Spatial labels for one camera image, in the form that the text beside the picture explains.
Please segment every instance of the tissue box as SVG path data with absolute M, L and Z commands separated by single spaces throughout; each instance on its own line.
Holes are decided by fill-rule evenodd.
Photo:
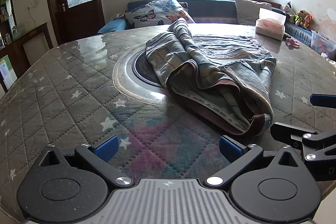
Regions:
M 285 15 L 260 8 L 255 32 L 282 41 L 285 33 L 285 21 Z

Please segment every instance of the beige cushion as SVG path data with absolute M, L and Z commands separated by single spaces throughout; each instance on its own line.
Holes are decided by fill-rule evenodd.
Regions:
M 272 10 L 272 5 L 266 2 L 252 0 L 235 0 L 237 10 L 237 22 L 240 25 L 253 25 L 259 19 L 259 9 Z

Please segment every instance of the round table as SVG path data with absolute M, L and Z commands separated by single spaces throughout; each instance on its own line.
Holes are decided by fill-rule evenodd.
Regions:
M 325 132 L 336 110 L 313 107 L 311 93 L 335 93 L 335 70 L 309 47 L 289 49 L 283 42 L 254 33 L 254 27 L 190 24 L 192 34 L 245 35 L 278 58 L 270 100 L 275 120 Z M 153 26 L 73 41 L 43 55 L 0 102 L 0 205 L 17 220 L 23 216 L 16 191 L 43 148 L 54 143 L 73 149 L 109 134 L 120 139 L 110 164 L 139 178 L 201 180 L 229 162 L 220 154 L 224 132 L 188 112 L 165 89 L 138 79 L 136 56 L 150 38 L 167 29 Z M 269 132 L 239 138 L 264 150 L 281 145 Z M 323 196 L 333 182 L 319 183 Z

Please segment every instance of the blue sofa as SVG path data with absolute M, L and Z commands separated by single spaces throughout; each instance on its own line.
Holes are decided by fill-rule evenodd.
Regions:
M 130 2 L 127 9 L 130 11 L 140 5 L 149 3 L 152 0 L 142 0 Z M 188 3 L 188 13 L 196 23 L 228 23 L 236 24 L 236 4 L 234 0 L 177 0 L 178 2 Z M 278 8 L 272 8 L 273 11 L 283 14 Z M 117 18 L 108 22 L 102 27 L 98 34 L 127 30 L 131 26 L 128 25 L 126 19 Z M 310 46 L 312 33 L 295 24 L 286 22 L 286 33 Z

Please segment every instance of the plastic storage bin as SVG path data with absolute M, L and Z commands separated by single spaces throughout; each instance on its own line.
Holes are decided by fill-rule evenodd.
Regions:
M 312 30 L 310 47 L 318 54 L 324 52 L 330 58 L 336 50 L 336 42 L 331 39 L 328 40 Z

